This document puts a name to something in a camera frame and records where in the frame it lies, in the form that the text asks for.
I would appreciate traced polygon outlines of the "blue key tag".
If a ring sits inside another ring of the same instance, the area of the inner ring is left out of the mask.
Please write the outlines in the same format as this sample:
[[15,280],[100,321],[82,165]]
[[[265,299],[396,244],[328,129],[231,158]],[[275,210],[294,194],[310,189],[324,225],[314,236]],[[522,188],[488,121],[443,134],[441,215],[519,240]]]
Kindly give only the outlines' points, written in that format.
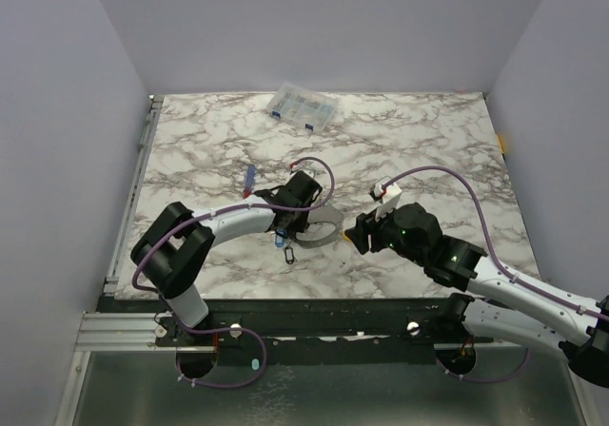
[[275,246],[277,248],[284,248],[286,245],[286,234],[284,231],[276,231],[275,232]]

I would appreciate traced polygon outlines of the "black key tag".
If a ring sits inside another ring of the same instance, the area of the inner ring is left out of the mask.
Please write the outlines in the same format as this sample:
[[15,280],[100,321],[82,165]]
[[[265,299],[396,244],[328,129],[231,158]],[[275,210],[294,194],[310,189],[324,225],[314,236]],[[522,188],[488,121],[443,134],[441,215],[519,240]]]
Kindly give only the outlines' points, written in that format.
[[294,252],[291,247],[287,246],[284,248],[284,256],[287,264],[293,264],[295,262]]

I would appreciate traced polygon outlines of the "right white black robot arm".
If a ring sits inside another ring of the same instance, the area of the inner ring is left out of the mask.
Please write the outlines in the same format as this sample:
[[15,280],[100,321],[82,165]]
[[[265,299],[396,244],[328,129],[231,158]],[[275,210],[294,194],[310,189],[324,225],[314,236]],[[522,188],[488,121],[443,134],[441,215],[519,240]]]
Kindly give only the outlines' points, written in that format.
[[438,219],[418,203],[382,216],[361,214],[345,235],[361,254],[390,249],[434,282],[465,293],[463,311],[437,318],[444,339],[470,334],[537,348],[564,358],[580,378],[607,387],[607,300],[559,289],[493,260],[475,244],[443,234]]

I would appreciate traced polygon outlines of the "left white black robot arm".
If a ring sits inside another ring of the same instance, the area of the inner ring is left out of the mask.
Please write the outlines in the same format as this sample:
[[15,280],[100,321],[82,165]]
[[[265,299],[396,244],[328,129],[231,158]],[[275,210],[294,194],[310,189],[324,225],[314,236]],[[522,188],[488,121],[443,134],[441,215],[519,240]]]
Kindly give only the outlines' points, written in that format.
[[165,207],[135,243],[130,259],[143,267],[140,272],[179,319],[177,333],[185,342],[196,345],[209,336],[209,309],[195,286],[209,251],[249,234],[303,230],[308,208],[322,191],[317,181],[298,171],[284,185],[258,190],[200,217],[180,202]]

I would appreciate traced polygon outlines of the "blue red screwdriver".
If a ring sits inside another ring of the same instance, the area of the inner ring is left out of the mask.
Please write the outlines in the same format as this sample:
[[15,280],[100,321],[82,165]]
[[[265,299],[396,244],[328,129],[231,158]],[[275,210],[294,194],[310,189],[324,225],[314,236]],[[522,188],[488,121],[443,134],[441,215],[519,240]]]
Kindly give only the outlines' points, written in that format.
[[246,171],[246,179],[244,182],[244,189],[243,189],[243,198],[248,198],[253,191],[254,185],[255,185],[255,176],[256,176],[256,166],[255,165],[249,165],[247,167],[247,171]]

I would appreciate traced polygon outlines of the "clear plastic organizer box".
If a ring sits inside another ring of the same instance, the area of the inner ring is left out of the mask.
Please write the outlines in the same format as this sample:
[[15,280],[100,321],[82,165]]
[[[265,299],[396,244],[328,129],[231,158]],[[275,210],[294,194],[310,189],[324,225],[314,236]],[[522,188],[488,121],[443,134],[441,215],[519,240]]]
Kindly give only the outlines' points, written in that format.
[[311,133],[324,131],[335,118],[339,100],[324,93],[283,83],[266,106],[268,114],[283,123]]

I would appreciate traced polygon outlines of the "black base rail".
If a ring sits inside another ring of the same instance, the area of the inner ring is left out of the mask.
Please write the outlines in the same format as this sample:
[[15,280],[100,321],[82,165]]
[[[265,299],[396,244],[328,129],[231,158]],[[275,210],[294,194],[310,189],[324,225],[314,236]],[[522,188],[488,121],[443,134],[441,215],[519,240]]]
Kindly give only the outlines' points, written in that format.
[[245,365],[262,349],[270,364],[432,364],[439,348],[458,349],[464,322],[483,300],[210,300],[193,331],[173,317],[157,326],[157,346]]

